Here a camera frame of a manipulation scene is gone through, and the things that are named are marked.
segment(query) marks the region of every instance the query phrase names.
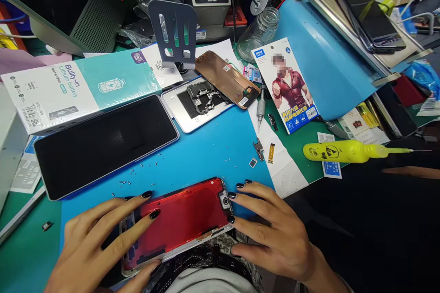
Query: black phone screen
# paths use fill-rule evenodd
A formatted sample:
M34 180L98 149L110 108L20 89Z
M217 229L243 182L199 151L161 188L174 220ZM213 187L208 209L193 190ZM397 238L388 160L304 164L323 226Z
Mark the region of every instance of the black phone screen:
M344 0L371 40L397 34L375 0Z
M35 142L49 199L60 199L177 140L160 98L152 95Z

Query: phone display assembly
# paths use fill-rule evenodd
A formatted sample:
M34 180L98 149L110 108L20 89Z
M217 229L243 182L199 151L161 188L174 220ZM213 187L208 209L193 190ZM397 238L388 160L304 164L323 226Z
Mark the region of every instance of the phone display assembly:
M58 200L179 138L151 95L49 135L35 153L50 200Z
M119 224L122 234L141 218L159 209L160 215L121 259L124 276L138 273L154 260L174 256L232 229L225 184L217 177L154 198Z
M205 78L199 76L193 80L187 81L171 90L163 92L161 97L168 109L173 113L174 119L176 119L182 131L185 133L191 133L198 127L206 124L208 121L217 117L223 111L226 111L230 107L234 106L234 103L227 97L217 97L214 95L211 100L214 105L213 109L210 109L205 114L200 114L196 110L194 101L188 93L188 87L191 85L198 85L200 82L207 82ZM206 109L206 104L210 101L207 95L199 95L199 100Z
M394 53L405 49L405 42L375 0L337 1L369 52Z
M210 50L196 58L196 71L242 109L260 94L257 86Z

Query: yellow dispenser bottle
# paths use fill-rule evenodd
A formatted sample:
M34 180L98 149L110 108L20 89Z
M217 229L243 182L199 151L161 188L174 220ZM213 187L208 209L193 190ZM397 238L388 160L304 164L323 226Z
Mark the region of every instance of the yellow dispenser bottle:
M408 153L412 149L387 148L381 144L363 144L359 141L309 143L303 148L308 160L337 163L364 163L370 158L386 158L390 153Z

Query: glass bottle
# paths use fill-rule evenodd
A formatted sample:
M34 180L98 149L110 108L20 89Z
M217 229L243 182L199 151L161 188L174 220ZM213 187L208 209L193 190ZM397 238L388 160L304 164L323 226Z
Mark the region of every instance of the glass bottle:
M252 51L272 41L279 20L280 12L274 7L266 7L248 26L237 44L238 53L244 60L255 63Z

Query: speaker grille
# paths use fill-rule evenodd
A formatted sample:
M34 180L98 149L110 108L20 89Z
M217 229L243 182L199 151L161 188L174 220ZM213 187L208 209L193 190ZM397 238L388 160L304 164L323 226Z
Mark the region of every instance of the speaker grille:
M124 10L120 0L89 0L72 37L91 52L111 53Z

